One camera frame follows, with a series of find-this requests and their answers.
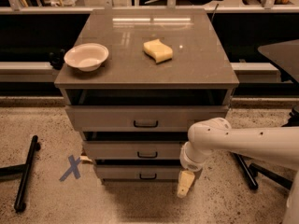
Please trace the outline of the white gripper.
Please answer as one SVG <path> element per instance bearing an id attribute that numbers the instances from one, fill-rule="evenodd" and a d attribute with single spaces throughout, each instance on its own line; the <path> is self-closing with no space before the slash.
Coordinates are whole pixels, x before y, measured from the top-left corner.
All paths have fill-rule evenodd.
<path id="1" fill-rule="evenodd" d="M 184 198 L 187 196 L 189 189 L 195 179 L 194 172 L 199 172 L 208 158 L 208 152 L 195 148 L 191 142 L 186 142 L 180 151 L 180 164 L 186 169 L 178 175 L 177 196 Z"/>

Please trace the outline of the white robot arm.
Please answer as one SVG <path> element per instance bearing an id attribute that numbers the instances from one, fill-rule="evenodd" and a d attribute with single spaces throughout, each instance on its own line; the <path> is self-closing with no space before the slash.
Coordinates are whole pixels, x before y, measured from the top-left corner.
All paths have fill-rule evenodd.
<path id="1" fill-rule="evenodd" d="M 188 130 L 188 141 L 180 151 L 183 170 L 178 175 L 177 196 L 183 198 L 187 195 L 195 174 L 216 149 L 293 169 L 296 176 L 286 202 L 282 224 L 299 224 L 298 126 L 234 129 L 223 118 L 194 123 Z"/>

